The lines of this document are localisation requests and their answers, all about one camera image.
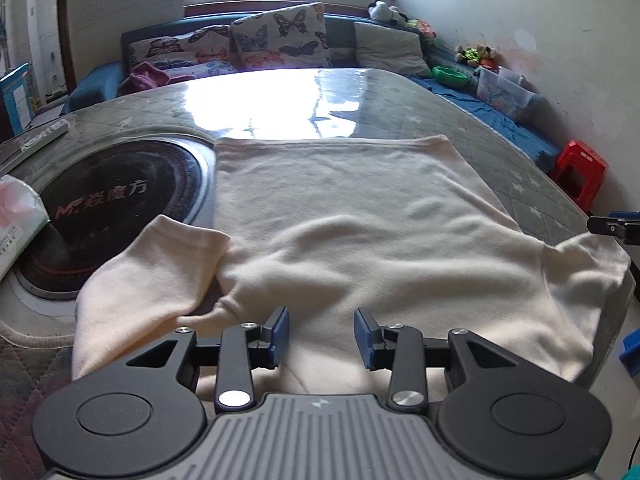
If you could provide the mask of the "cream beige shirt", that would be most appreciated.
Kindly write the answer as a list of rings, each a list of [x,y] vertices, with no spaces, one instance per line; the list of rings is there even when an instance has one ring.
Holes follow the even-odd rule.
[[[211,228],[159,216],[81,289],[73,378],[180,326],[218,336],[291,315],[261,392],[379,392],[357,309],[442,338],[472,332],[573,380],[590,363],[629,256],[607,237],[524,233],[444,136],[413,141],[220,140]]]

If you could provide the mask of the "red plastic stool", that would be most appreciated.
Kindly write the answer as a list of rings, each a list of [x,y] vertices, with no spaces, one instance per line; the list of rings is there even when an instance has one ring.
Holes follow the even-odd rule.
[[[588,144],[571,140],[562,149],[549,177],[585,212],[602,186],[608,163]]]

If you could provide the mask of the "grey quilted table cover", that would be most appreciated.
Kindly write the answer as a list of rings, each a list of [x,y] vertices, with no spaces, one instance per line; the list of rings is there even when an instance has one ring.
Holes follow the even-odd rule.
[[[198,130],[189,134],[209,144],[222,136],[406,140],[443,134],[526,234],[556,243],[586,230],[586,216],[524,152],[462,108],[382,70],[265,70],[210,77],[123,96],[64,118],[68,133],[16,167],[17,177],[42,188],[54,173],[39,171],[49,156],[61,159],[62,169],[107,141],[158,132],[176,136],[185,128]],[[623,322],[628,308],[639,309],[635,299],[620,299],[631,290],[629,280],[608,300],[593,361],[578,380],[597,394],[613,391],[614,398],[623,387],[611,385],[631,381],[622,364],[611,364],[617,362],[612,352],[622,348],[620,328],[631,326]],[[11,327],[9,342],[1,338],[1,479],[41,477],[43,464],[30,436],[32,414],[45,394],[70,380],[70,337],[40,344],[13,335],[12,330],[36,333],[14,327],[14,311],[30,315],[21,301],[13,292],[1,300],[8,312],[3,323]]]

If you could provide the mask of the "blue sofa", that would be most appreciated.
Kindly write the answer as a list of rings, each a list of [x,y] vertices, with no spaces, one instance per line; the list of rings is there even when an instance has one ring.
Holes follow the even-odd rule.
[[[99,104],[118,96],[118,87],[128,76],[131,45],[140,40],[160,36],[178,36],[206,26],[229,25],[239,18],[247,18],[246,12],[215,13],[189,16],[180,20],[156,24],[123,32],[120,36],[122,58],[94,68],[89,75],[78,82],[67,100],[65,113],[73,113],[88,106]],[[331,63],[334,68],[356,68],[355,24],[364,18],[348,14],[326,14]],[[477,79],[473,77],[465,90],[450,89],[434,79],[410,78],[419,86],[453,102],[481,122],[496,130],[500,136],[520,148],[542,171],[548,172],[555,165],[561,149],[548,136],[525,122],[514,122],[511,118],[495,110],[489,104],[475,97]]]

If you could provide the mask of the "clear plastic storage box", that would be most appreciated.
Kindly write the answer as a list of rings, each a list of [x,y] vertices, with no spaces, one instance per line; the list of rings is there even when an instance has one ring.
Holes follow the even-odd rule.
[[[535,110],[542,102],[539,94],[514,84],[509,79],[484,67],[477,69],[477,75],[477,99],[514,122],[525,124],[532,119]]]

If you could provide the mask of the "black round induction cooktop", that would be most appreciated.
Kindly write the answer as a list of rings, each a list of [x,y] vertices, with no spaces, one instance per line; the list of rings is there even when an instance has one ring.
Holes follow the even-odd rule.
[[[192,222],[212,190],[213,164],[204,144],[177,138],[122,142],[78,160],[41,193],[50,222],[17,259],[17,283],[44,300],[74,299],[160,214]]]

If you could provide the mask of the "colourful plush toy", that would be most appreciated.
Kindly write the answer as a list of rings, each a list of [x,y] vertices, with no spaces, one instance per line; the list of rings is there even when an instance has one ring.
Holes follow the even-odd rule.
[[[484,67],[486,70],[495,70],[497,52],[484,44],[476,44],[474,47],[463,47],[458,44],[454,50],[454,58],[460,64],[472,68]]]

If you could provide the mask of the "green plastic bowl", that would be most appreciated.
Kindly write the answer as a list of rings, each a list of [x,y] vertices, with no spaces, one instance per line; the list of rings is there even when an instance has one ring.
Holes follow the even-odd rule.
[[[469,83],[469,76],[460,70],[454,70],[447,66],[434,66],[432,68],[434,78],[448,88],[463,89]]]

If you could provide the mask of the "pink white tissue pack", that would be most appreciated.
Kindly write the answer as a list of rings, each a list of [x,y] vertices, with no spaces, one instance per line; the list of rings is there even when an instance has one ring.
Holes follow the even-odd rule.
[[[0,278],[50,221],[40,195],[9,174],[0,180]]]

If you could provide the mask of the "white remote control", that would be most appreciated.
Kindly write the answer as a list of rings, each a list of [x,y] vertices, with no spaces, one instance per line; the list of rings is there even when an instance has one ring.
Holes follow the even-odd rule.
[[[49,122],[38,131],[26,132],[1,144],[1,173],[7,174],[39,150],[68,133],[65,119]]]

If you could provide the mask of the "grey plain cushion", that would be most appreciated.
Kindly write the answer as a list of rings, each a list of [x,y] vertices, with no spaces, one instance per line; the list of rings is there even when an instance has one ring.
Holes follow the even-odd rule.
[[[355,58],[362,68],[387,70],[402,76],[430,78],[420,37],[414,32],[357,22]]]

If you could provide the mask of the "black white panda plush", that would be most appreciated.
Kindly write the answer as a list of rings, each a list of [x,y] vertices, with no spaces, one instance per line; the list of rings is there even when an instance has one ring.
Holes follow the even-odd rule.
[[[368,5],[369,18],[378,23],[396,23],[399,18],[397,10],[383,0],[376,0]]]

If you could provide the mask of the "magenta crumpled garment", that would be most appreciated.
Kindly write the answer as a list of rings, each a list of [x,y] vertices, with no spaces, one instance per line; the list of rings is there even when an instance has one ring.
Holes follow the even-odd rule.
[[[134,66],[129,75],[119,85],[118,92],[121,96],[128,96],[128,94],[167,86],[169,81],[170,76],[168,73],[159,70],[149,62],[143,62]]]

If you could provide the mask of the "blue white cabinet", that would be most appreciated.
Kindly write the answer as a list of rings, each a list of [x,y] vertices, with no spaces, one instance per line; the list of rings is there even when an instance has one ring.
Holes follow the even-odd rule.
[[[20,136],[35,117],[30,102],[27,76],[29,64],[23,63],[1,77],[1,97],[14,136]]]

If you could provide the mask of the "left butterfly print pillow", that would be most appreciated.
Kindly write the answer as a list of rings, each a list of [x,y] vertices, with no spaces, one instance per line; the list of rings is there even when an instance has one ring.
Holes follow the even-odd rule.
[[[128,47],[128,62],[131,68],[149,63],[171,77],[205,78],[238,71],[232,64],[231,34],[227,25],[132,42]]]

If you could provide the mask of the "butterfly print pillow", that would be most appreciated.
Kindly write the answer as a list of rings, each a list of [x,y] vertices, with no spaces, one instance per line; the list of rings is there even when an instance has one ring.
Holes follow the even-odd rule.
[[[171,77],[205,78],[238,71],[232,64],[231,34],[227,25],[132,42],[128,47],[128,62],[131,68],[149,63]]]
[[[247,70],[331,66],[321,2],[239,18],[230,29]]]

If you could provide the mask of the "right butterfly print pillow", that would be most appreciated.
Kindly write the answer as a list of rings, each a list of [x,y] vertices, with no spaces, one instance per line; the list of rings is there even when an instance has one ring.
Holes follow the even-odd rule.
[[[247,70],[331,66],[321,2],[239,18],[230,29]]]

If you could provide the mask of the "dark wooden door frame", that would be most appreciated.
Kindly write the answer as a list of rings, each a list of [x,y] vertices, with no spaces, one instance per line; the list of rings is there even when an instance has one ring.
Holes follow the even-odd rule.
[[[67,93],[71,94],[77,87],[74,71],[72,49],[70,48],[70,28],[68,27],[67,0],[56,0],[56,16],[58,17],[58,42]]]

